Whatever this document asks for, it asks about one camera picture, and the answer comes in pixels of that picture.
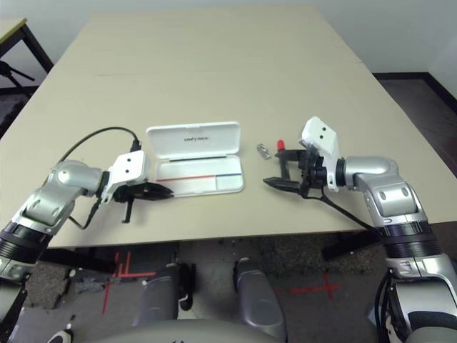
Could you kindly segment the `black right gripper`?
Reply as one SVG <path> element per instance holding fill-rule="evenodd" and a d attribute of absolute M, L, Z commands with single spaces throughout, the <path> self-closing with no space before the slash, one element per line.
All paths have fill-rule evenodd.
<path fill-rule="evenodd" d="M 299 192 L 305 199 L 311 189 L 321 190 L 327 185 L 326 167 L 323 166 L 323 157 L 319 155 L 317 148 L 282 149 L 276 153 L 275 157 L 282 160 L 298 160 L 302 182 L 300 184 L 290 179 L 269 177 L 263 179 L 268 186 L 283 192 Z"/>

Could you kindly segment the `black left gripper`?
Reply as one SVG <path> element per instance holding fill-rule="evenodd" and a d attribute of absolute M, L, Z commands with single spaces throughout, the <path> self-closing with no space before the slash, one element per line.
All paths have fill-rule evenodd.
<path fill-rule="evenodd" d="M 114 201 L 126 205 L 125 216 L 122 220 L 123 224 L 130 222 L 134 200 L 140 199 L 142 196 L 144 196 L 144 200 L 159 201 L 173 198 L 174 192 L 163 185 L 152 182 L 119 187 L 114 192 Z"/>

